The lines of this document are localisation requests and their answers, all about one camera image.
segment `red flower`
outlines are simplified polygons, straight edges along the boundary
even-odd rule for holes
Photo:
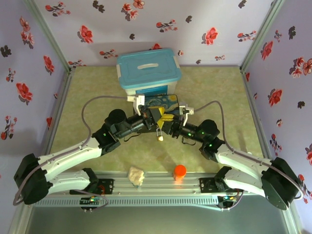
[[[137,17],[137,11],[131,11],[130,18],[134,20],[136,17]]]
[[[308,152],[307,160],[310,161],[310,165],[312,165],[312,151]]]
[[[162,49],[160,47],[160,45],[158,43],[156,43],[153,47],[152,47],[152,50],[158,50],[158,49]]]
[[[303,57],[300,57],[297,59],[297,66],[301,67],[301,65],[304,63]]]
[[[47,118],[48,129],[51,127],[52,117]]]
[[[272,107],[274,104],[280,102],[283,91],[281,89],[275,90],[269,98],[269,104]]]
[[[18,89],[18,93],[22,99],[26,101],[31,101],[33,94],[29,92],[29,89],[25,83],[17,83],[16,87]]]
[[[292,73],[292,77],[293,77],[293,78],[299,78],[301,74],[302,74],[302,71],[301,71],[299,68],[297,68],[297,69],[294,70],[294,72]]]
[[[138,9],[143,9],[144,2],[141,0],[134,0],[133,6]]]
[[[52,73],[54,72],[54,66],[49,56],[43,56],[45,67]]]
[[[249,82],[249,76],[250,76],[250,73],[247,73],[247,74],[246,74],[246,80],[247,80],[247,82]]]
[[[312,72],[312,58],[303,64],[302,69],[305,76]]]
[[[29,41],[29,43],[31,43],[32,45],[35,44],[34,35],[32,35],[30,32],[29,32],[29,34],[28,34],[28,41]]]
[[[125,3],[122,7],[125,11],[130,11],[131,10],[131,6],[130,3]]]
[[[209,31],[207,31],[205,39],[207,45],[213,45],[214,39],[218,36],[218,32],[216,31],[216,28],[212,27]]]
[[[21,16],[20,19],[19,19],[19,23],[21,24],[21,26],[23,27],[23,30],[25,32],[29,31],[30,30],[30,27],[29,27],[29,24],[26,20],[23,19],[23,17]]]
[[[265,45],[265,47],[263,48],[263,51],[261,51],[263,60],[265,60],[266,57],[269,56],[270,53],[272,52],[272,46],[273,46],[273,41],[270,41],[269,43]]]
[[[92,31],[89,30],[86,26],[81,26],[80,35],[86,43],[93,43],[92,41]]]
[[[298,177],[299,177],[299,179],[300,179],[301,181],[304,181],[303,175],[299,174]]]
[[[27,34],[24,33],[24,31],[22,31],[22,32],[20,33],[20,35],[21,35],[21,39],[22,39],[22,40],[27,40]]]

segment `small bottle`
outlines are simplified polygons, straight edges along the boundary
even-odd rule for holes
[[[176,181],[182,181],[186,175],[186,168],[183,165],[177,165],[174,171],[174,179]]]

